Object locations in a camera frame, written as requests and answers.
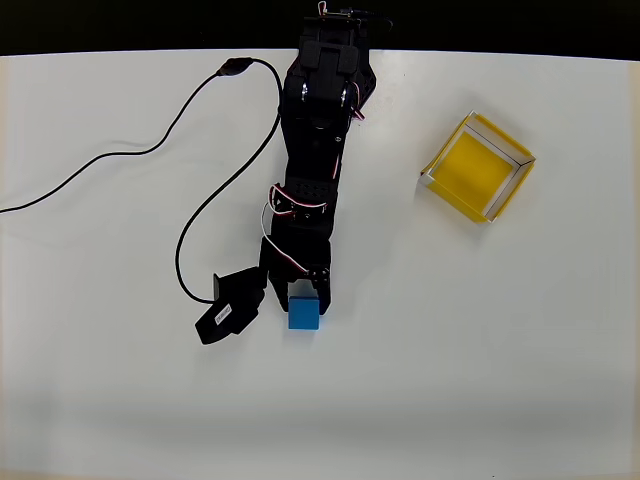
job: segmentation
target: cable plug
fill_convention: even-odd
[[[247,68],[251,66],[253,63],[253,58],[251,57],[236,57],[230,58],[218,69],[218,75],[221,76],[232,76],[232,75],[240,75]]]

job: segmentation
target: yellow bottom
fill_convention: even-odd
[[[477,212],[486,208],[513,166],[464,132],[432,174]]]

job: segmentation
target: yellow box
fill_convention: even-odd
[[[493,222],[534,163],[529,150],[471,112],[422,170],[420,182],[474,222]]]

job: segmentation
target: white wire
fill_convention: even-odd
[[[269,202],[264,204],[264,207],[262,207],[262,213],[260,214],[260,225],[262,226],[262,235],[264,236],[264,238],[267,239],[267,242],[269,242],[271,244],[271,246],[278,251],[278,253],[280,255],[285,257],[287,260],[289,260],[291,263],[293,263],[296,267],[298,267],[298,269],[300,269],[304,273],[309,273],[309,270],[307,270],[302,265],[300,265],[298,262],[296,262],[290,255],[287,255],[286,253],[284,253],[280,249],[280,247],[278,247],[275,243],[273,243],[273,241],[267,236],[267,231],[264,228],[264,212],[267,211],[267,205],[269,205]]]
[[[293,213],[293,210],[287,210],[286,212],[278,212],[275,207],[273,206],[273,190],[274,190],[274,186],[272,186],[269,189],[269,194],[267,195],[267,203],[269,204],[269,208],[271,209],[271,211],[275,214],[275,215],[289,215],[290,213]]]

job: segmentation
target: black cable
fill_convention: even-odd
[[[187,107],[189,106],[191,101],[195,98],[195,96],[198,93],[200,93],[200,90],[202,90],[211,80],[213,80],[216,77],[220,77],[220,76],[222,76],[222,74],[218,70],[216,73],[214,73],[209,78],[207,78],[204,82],[202,82],[200,84],[200,86],[198,88],[196,88],[194,90],[194,92],[191,94],[189,99],[185,102],[185,104],[180,109],[180,112],[178,113],[176,118],[173,120],[173,122],[171,122],[171,125],[169,125],[169,128],[167,129],[167,132],[164,134],[164,137],[162,137],[162,139],[158,143],[156,143],[153,147],[148,148],[147,150],[141,150],[141,151],[108,152],[108,153],[103,153],[101,155],[98,155],[97,157],[94,157],[91,160],[89,160],[87,163],[85,163],[78,170],[76,170],[75,173],[73,173],[69,178],[67,178],[64,182],[62,182],[60,185],[58,185],[53,190],[45,193],[44,195],[42,195],[41,197],[36,198],[35,200],[31,200],[30,202],[27,202],[27,203],[25,203],[23,205],[18,205],[16,207],[3,208],[3,209],[0,210],[0,214],[8,213],[8,212],[16,212],[18,210],[23,210],[25,208],[29,208],[29,207],[35,205],[36,203],[40,203],[43,200],[46,200],[47,198],[49,198],[54,193],[58,192],[60,189],[62,189],[64,186],[66,186],[71,180],[76,178],[78,175],[80,175],[82,172],[84,172],[87,168],[89,168],[91,165],[93,165],[94,163],[96,163],[98,160],[100,160],[102,158],[106,158],[106,157],[125,157],[125,156],[126,157],[129,157],[129,156],[142,156],[142,155],[146,155],[148,153],[156,151],[158,148],[160,148],[162,146],[162,144],[165,142],[165,140],[167,140],[167,138],[169,137],[169,134],[171,133],[171,130],[173,130],[173,127],[176,126],[176,123],[178,123],[178,120],[180,120],[180,117],[182,117],[182,114],[187,109]]]
[[[273,66],[269,62],[266,62],[265,60],[261,60],[259,58],[230,58],[229,60],[227,60],[224,63],[224,65],[222,67],[220,67],[220,69],[216,73],[214,73],[213,75],[208,77],[204,82],[202,82],[200,84],[200,86],[198,86],[198,88],[196,88],[194,90],[194,92],[191,94],[191,96],[187,99],[185,104],[180,109],[180,112],[178,112],[178,115],[176,116],[176,118],[173,120],[173,122],[171,122],[171,125],[169,125],[169,128],[167,129],[167,132],[164,134],[162,139],[158,143],[156,143],[153,147],[148,148],[147,150],[141,150],[141,151],[108,152],[108,153],[103,153],[101,155],[98,155],[97,157],[94,157],[91,160],[89,160],[87,163],[85,163],[75,173],[73,173],[69,178],[67,178],[64,182],[62,182],[60,185],[55,187],[53,190],[45,193],[44,195],[36,198],[35,200],[31,200],[30,202],[27,202],[25,204],[18,205],[18,206],[15,206],[15,207],[3,208],[3,209],[0,210],[0,214],[8,213],[8,212],[15,212],[15,211],[18,211],[18,210],[23,210],[23,209],[31,207],[31,206],[33,206],[33,205],[35,205],[37,203],[40,203],[43,200],[46,200],[47,198],[49,198],[54,193],[58,192],[60,189],[62,189],[64,186],[66,186],[69,182],[71,182],[71,180],[76,178],[83,171],[85,171],[87,168],[89,168],[91,165],[93,165],[95,162],[97,162],[98,160],[100,160],[102,158],[106,158],[106,157],[121,157],[121,156],[141,156],[141,155],[146,155],[148,153],[154,152],[155,150],[160,148],[160,146],[162,146],[162,144],[167,140],[167,138],[169,137],[169,134],[173,130],[173,127],[176,126],[176,123],[178,123],[178,120],[180,120],[180,117],[182,117],[182,114],[185,112],[185,110],[187,109],[187,107],[189,106],[191,101],[195,98],[196,95],[198,95],[198,93],[200,93],[200,90],[202,90],[211,80],[213,80],[216,77],[238,75],[238,74],[244,72],[247,68],[249,68],[249,66],[252,63],[259,63],[261,65],[264,65],[265,67],[267,67],[271,71],[271,73],[275,77],[276,83],[278,85],[278,109],[279,109],[280,108],[280,101],[282,100],[282,83],[280,82],[280,77],[278,76],[278,72],[276,72],[275,68],[273,68]],[[229,179],[226,182],[224,182],[215,192],[213,192],[204,201],[204,203],[202,203],[202,205],[200,205],[198,207],[198,209],[191,216],[189,221],[184,226],[184,229],[182,230],[182,233],[180,234],[180,238],[178,240],[178,245],[176,246],[176,257],[175,257],[176,274],[178,276],[178,282],[180,283],[180,286],[182,287],[184,292],[189,297],[191,297],[193,300],[195,300],[197,302],[211,304],[211,303],[213,303],[213,300],[206,300],[204,298],[197,297],[196,295],[191,293],[191,291],[185,285],[184,280],[182,279],[182,274],[180,273],[180,248],[182,247],[182,242],[184,241],[184,237],[187,234],[187,231],[189,230],[189,227],[191,227],[191,224],[194,222],[196,217],[198,215],[200,215],[202,210],[204,210],[205,207],[207,205],[209,205],[209,203],[211,203],[211,201],[214,198],[216,198],[225,188],[227,188],[236,178],[238,178],[242,174],[242,172],[244,172],[247,168],[249,168],[249,166],[251,166],[251,164],[254,162],[254,160],[256,158],[258,158],[258,155],[260,155],[260,153],[262,153],[262,150],[264,150],[264,148],[267,146],[267,144],[269,143],[269,141],[273,137],[274,133],[276,132],[276,129],[278,128],[278,124],[279,123],[280,123],[280,112],[278,110],[278,113],[276,114],[276,119],[273,122],[273,126],[271,127],[271,130],[269,131],[269,134],[264,139],[262,144],[258,147],[258,149],[255,151],[255,153],[251,156],[251,158],[249,158],[249,160],[247,160],[247,162],[244,165],[242,165],[233,175],[231,175],[231,177],[229,177]]]
[[[244,172],[247,168],[249,168],[249,166],[251,166],[251,164],[254,162],[256,158],[258,158],[258,155],[262,153],[262,150],[264,150],[267,144],[271,141],[271,138],[273,137],[273,134],[276,132],[276,129],[278,128],[278,124],[280,123],[279,106],[280,106],[280,100],[282,100],[282,84],[280,83],[280,77],[278,76],[278,72],[276,72],[275,68],[273,68],[273,66],[268,62],[264,60],[260,60],[258,58],[231,59],[231,60],[247,60],[247,61],[251,60],[253,62],[260,63],[265,67],[267,67],[275,77],[276,83],[278,84],[279,102],[278,102],[278,113],[276,114],[276,119],[274,120],[273,125],[271,126],[271,130],[269,131],[269,134],[267,135],[267,137],[262,141],[262,143],[260,144],[258,149],[254,152],[254,154],[251,155],[251,158],[249,158],[249,160],[247,160],[244,165],[242,165],[233,175],[231,175],[231,177],[229,177],[229,179],[226,182],[220,185],[220,187],[218,187],[218,189],[215,192],[209,195],[209,197],[204,202],[202,202],[202,205],[198,207],[198,209],[193,213],[193,215],[191,215],[191,218],[185,224],[184,228],[182,229],[182,233],[180,234],[180,238],[178,239],[178,245],[176,245],[176,257],[175,257],[176,275],[178,276],[178,282],[180,283],[182,290],[184,290],[184,293],[186,293],[191,299],[195,300],[196,302],[206,303],[209,305],[214,303],[214,300],[207,300],[205,298],[200,298],[194,295],[193,293],[191,293],[187,285],[184,283],[184,280],[182,279],[182,273],[180,272],[180,249],[182,248],[182,242],[184,242],[184,237],[186,236],[187,231],[191,227],[191,224],[193,224],[195,219],[198,217],[198,215],[200,215],[200,213],[202,213],[202,211],[207,207],[207,205],[209,205],[209,203],[211,203],[211,201],[214,198],[216,198],[220,193],[222,193],[222,191],[225,188],[231,185],[231,183],[236,178],[238,178],[242,174],[242,172]],[[239,66],[238,68],[236,68],[236,65],[231,65],[231,69],[227,69],[227,70],[225,70],[225,66],[223,66],[223,68],[221,68],[220,71],[225,72],[224,74],[235,75],[237,73],[241,73],[241,72],[236,72],[237,69],[242,69],[241,71],[244,71],[244,69],[246,69],[250,64],[251,63],[249,62],[248,65],[246,66],[242,65],[242,66]]]

